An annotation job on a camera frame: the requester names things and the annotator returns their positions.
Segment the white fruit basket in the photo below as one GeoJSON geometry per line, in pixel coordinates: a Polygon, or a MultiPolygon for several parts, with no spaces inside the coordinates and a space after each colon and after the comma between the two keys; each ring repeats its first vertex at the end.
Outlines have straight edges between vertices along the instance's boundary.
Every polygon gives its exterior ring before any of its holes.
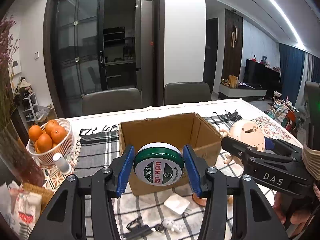
{"type": "Polygon", "coordinates": [[[67,119],[60,118],[60,119],[49,120],[46,124],[40,126],[42,129],[42,133],[47,133],[50,136],[52,128],[55,125],[62,126],[67,131],[67,135],[63,139],[63,141],[61,141],[59,144],[55,144],[53,142],[51,150],[45,153],[38,152],[36,142],[32,142],[30,139],[26,146],[27,151],[33,157],[35,157],[39,161],[39,163],[41,163],[42,165],[48,165],[48,166],[53,165],[54,164],[53,155],[55,153],[59,152],[63,155],[63,157],[65,157],[72,150],[74,146],[74,136],[72,133],[71,124],[67,119]]]}

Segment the small white cup lamp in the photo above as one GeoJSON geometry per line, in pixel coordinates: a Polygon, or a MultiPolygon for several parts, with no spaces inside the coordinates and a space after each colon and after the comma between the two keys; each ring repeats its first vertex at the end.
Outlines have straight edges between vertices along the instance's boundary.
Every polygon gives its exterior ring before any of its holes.
{"type": "Polygon", "coordinates": [[[57,152],[53,155],[54,164],[61,171],[62,174],[68,175],[71,173],[72,167],[61,153],[57,152]]]}

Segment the white power adapter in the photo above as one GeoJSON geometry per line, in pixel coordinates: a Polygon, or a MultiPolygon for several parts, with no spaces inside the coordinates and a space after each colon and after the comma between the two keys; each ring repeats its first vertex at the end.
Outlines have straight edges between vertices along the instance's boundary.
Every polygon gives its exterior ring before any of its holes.
{"type": "Polygon", "coordinates": [[[182,215],[190,205],[189,200],[181,197],[176,193],[172,193],[164,202],[164,206],[178,215],[182,215]]]}

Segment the tissue pack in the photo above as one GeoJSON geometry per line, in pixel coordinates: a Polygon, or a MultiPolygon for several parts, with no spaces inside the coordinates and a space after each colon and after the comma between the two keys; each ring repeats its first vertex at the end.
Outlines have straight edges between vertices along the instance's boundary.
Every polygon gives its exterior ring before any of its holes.
{"type": "Polygon", "coordinates": [[[14,181],[1,185],[1,215],[20,239],[28,239],[41,214],[42,196],[14,181]]]}

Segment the plaid grey white cloth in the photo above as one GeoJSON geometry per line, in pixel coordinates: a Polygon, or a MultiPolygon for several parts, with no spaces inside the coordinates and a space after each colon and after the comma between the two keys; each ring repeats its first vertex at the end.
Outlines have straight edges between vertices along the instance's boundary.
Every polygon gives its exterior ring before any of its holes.
{"type": "MultiPolygon", "coordinates": [[[[223,163],[226,153],[221,149],[219,130],[230,129],[240,119],[238,113],[213,114],[204,118],[185,113],[106,125],[100,130],[93,126],[82,128],[77,143],[79,156],[75,173],[80,178],[93,175],[103,166],[110,165],[127,145],[139,150],[147,144],[163,142],[179,150],[190,145],[208,165],[218,167],[229,176],[238,177],[241,174],[240,167],[223,163]]],[[[159,162],[150,161],[143,165],[141,177],[131,172],[125,192],[113,202],[120,233],[125,233],[125,224],[139,215],[148,225],[172,219],[183,228],[181,233],[153,233],[149,239],[198,238],[204,208],[192,201],[185,171],[181,171],[179,180],[169,183],[176,170],[177,166],[167,165],[165,171],[161,172],[159,162]]]]}

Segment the grey chair left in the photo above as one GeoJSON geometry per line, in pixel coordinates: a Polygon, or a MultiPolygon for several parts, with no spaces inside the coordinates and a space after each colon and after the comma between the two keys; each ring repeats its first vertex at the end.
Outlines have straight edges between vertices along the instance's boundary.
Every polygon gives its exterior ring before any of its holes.
{"type": "Polygon", "coordinates": [[[140,109],[143,107],[136,88],[114,89],[86,94],[82,100],[83,115],[140,109]]]}

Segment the grey chair right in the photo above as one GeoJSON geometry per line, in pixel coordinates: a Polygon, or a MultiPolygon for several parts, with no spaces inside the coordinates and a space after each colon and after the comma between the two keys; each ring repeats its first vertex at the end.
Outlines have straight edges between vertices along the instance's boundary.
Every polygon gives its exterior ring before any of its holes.
{"type": "Polygon", "coordinates": [[[211,101],[210,88],[204,82],[168,83],[164,87],[164,104],[179,105],[211,101]]]}

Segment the black tv cabinet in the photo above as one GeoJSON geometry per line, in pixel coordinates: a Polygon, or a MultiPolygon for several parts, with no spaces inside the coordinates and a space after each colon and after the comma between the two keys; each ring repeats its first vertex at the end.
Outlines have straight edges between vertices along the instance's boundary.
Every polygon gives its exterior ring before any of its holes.
{"type": "Polygon", "coordinates": [[[266,96],[274,96],[274,91],[281,92],[280,72],[265,67],[263,64],[247,59],[244,83],[255,89],[266,90],[266,96]]]}

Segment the grey chair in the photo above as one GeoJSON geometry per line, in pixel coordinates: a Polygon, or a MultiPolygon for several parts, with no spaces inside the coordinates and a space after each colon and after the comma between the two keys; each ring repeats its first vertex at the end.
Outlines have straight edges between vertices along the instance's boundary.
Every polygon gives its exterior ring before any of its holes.
{"type": "Polygon", "coordinates": [[[136,88],[114,89],[86,94],[82,100],[83,115],[140,109],[143,107],[136,88]]]}
{"type": "Polygon", "coordinates": [[[211,101],[210,88],[204,82],[168,83],[164,87],[164,104],[179,105],[211,101]]]}

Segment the blue curtain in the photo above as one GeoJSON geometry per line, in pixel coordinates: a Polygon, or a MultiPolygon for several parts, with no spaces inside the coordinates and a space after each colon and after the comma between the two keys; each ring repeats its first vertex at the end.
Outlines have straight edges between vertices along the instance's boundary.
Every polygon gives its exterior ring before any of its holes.
{"type": "Polygon", "coordinates": [[[301,106],[304,82],[319,83],[319,58],[285,44],[279,45],[281,97],[301,106]]]}

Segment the dried purple flowers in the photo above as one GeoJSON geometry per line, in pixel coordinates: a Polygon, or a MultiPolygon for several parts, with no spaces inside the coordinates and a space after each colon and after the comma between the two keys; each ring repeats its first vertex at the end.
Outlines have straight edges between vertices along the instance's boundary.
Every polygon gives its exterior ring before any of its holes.
{"type": "Polygon", "coordinates": [[[9,74],[10,65],[13,63],[13,55],[18,50],[19,38],[14,38],[10,29],[16,24],[14,17],[4,16],[1,20],[1,131],[7,127],[15,110],[14,93],[11,87],[9,74]]]}

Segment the orange fruit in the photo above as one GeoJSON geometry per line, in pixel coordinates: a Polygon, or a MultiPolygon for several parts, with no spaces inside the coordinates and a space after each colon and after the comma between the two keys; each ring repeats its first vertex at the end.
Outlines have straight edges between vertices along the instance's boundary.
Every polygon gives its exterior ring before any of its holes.
{"type": "Polygon", "coordinates": [[[67,135],[67,131],[62,126],[59,126],[59,125],[55,125],[52,128],[52,131],[50,133],[52,141],[55,144],[59,144],[61,141],[63,141],[66,135],[67,135]]]}
{"type": "Polygon", "coordinates": [[[36,141],[37,151],[45,153],[52,149],[53,141],[47,133],[42,133],[36,141]]]}
{"type": "Polygon", "coordinates": [[[28,134],[29,139],[32,142],[36,142],[37,139],[39,139],[39,137],[42,135],[42,129],[39,125],[33,125],[29,128],[28,134]]]}

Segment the green round tin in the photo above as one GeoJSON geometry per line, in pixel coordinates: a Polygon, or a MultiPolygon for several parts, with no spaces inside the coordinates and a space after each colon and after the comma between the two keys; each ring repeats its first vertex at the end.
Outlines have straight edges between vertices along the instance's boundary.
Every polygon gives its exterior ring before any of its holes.
{"type": "Polygon", "coordinates": [[[133,162],[135,175],[152,186],[168,186],[184,174],[184,160],[178,148],[164,142],[141,147],[133,162]]]}

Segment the black bike light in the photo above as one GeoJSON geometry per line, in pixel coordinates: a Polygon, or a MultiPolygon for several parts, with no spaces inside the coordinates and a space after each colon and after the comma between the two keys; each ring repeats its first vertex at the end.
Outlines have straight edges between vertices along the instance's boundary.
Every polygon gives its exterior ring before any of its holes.
{"type": "Polygon", "coordinates": [[[126,228],[128,232],[122,234],[121,239],[137,240],[153,233],[148,225],[143,225],[141,216],[127,224],[126,228]]]}

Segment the beige round cable reel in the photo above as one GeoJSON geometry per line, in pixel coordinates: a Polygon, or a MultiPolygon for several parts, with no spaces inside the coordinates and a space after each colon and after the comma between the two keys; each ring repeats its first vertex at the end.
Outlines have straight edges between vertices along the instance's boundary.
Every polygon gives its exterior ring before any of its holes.
{"type": "Polygon", "coordinates": [[[219,132],[223,138],[229,136],[249,146],[252,146],[258,151],[265,150],[264,134],[258,125],[253,121],[239,120],[235,122],[228,131],[220,128],[219,132]]]}

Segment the patterned floral mat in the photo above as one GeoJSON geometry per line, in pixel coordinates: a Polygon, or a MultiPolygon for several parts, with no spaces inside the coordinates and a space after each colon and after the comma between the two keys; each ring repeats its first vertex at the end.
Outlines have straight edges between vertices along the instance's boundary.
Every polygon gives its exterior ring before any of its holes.
{"type": "Polygon", "coordinates": [[[281,139],[289,142],[291,136],[284,132],[279,126],[271,121],[270,118],[260,116],[252,119],[254,123],[262,130],[265,137],[273,139],[281,139]]]}

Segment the silver refrigerator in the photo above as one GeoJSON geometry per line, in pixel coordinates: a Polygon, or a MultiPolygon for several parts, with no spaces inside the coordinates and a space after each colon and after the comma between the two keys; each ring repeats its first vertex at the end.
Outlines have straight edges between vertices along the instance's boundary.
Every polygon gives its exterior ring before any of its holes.
{"type": "Polygon", "coordinates": [[[153,0],[136,0],[136,88],[144,107],[153,104],[153,0]]]}

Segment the glass vase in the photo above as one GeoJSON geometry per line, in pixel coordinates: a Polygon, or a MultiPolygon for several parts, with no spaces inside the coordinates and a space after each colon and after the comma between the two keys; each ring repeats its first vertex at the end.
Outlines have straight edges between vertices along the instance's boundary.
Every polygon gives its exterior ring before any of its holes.
{"type": "Polygon", "coordinates": [[[1,128],[1,160],[20,183],[43,186],[44,174],[27,151],[12,121],[1,128]]]}

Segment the woven tissue box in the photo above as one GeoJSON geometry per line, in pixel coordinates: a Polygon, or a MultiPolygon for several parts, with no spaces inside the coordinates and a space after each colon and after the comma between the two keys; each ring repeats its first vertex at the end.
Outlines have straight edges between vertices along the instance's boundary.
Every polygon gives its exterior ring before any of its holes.
{"type": "Polygon", "coordinates": [[[44,187],[39,187],[33,184],[29,184],[29,183],[23,183],[22,188],[26,191],[30,191],[42,196],[41,213],[43,213],[47,204],[50,202],[52,196],[54,195],[54,192],[51,190],[48,190],[48,189],[45,189],[44,187]]]}

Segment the brown leather piece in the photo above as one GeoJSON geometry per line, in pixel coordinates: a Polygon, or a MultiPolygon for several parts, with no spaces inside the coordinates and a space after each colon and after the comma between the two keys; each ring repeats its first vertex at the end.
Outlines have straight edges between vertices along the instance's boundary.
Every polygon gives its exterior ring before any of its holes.
{"type": "Polygon", "coordinates": [[[207,198],[199,198],[196,194],[193,193],[192,199],[197,205],[202,207],[206,206],[207,198]]]}

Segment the black glass sliding door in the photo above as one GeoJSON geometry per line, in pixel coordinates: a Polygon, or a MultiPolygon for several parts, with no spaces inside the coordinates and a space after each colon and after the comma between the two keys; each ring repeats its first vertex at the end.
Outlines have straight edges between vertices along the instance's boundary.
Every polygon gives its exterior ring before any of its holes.
{"type": "Polygon", "coordinates": [[[57,116],[82,115],[87,94],[108,89],[104,58],[105,0],[47,0],[44,67],[57,116]]]}

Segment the brown cardboard box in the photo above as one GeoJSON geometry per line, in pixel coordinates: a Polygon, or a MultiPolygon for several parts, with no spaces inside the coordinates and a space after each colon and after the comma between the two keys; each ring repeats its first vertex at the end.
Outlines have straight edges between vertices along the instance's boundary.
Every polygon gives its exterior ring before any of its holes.
{"type": "MultiPolygon", "coordinates": [[[[139,149],[147,144],[164,142],[178,148],[183,156],[184,146],[190,145],[196,155],[203,158],[208,166],[215,166],[221,151],[221,140],[218,130],[195,113],[122,122],[119,125],[119,142],[122,150],[132,145],[136,155],[139,149]]],[[[133,167],[129,176],[129,185],[135,196],[164,191],[187,183],[189,178],[185,163],[182,178],[168,186],[152,186],[141,181],[135,175],[133,167]]]]}

